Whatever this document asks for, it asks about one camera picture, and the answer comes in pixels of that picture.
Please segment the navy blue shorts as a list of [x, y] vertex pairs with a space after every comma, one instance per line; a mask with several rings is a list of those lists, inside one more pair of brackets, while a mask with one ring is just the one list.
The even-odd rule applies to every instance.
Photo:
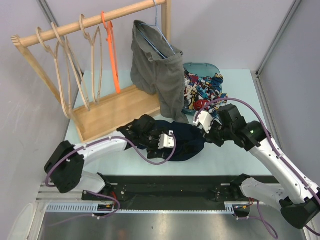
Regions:
[[153, 130], [159, 130], [163, 133], [173, 131], [176, 139], [176, 148], [172, 157], [171, 148], [164, 148], [164, 159], [172, 162], [183, 162], [193, 158], [204, 149], [205, 139], [201, 130], [193, 125], [180, 122], [168, 122], [165, 120], [154, 120], [149, 115], [143, 115], [139, 119], [119, 127], [118, 132], [122, 133], [125, 138], [130, 140], [139, 148], [140, 137]]

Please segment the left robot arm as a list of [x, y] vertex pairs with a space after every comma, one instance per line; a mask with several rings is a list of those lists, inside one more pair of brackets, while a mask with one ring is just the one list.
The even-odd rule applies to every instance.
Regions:
[[93, 192], [100, 200], [110, 196], [111, 188], [100, 173], [86, 172], [84, 168], [96, 160], [129, 148], [144, 148], [150, 158], [159, 158], [159, 151], [173, 148], [173, 131], [158, 126], [156, 120], [144, 114], [139, 119], [121, 126], [107, 136], [82, 144], [61, 142], [44, 167], [45, 185], [57, 188], [61, 194], [72, 190]]

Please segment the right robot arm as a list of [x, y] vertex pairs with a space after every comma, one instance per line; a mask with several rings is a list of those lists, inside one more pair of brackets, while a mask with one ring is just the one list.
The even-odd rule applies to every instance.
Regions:
[[247, 123], [233, 104], [217, 111], [218, 120], [203, 110], [194, 117], [206, 142], [221, 147], [232, 141], [258, 159], [281, 185], [272, 187], [241, 174], [231, 182], [230, 194], [237, 200], [253, 198], [278, 210], [294, 228], [303, 229], [320, 212], [320, 187], [303, 174], [284, 154], [259, 121]]

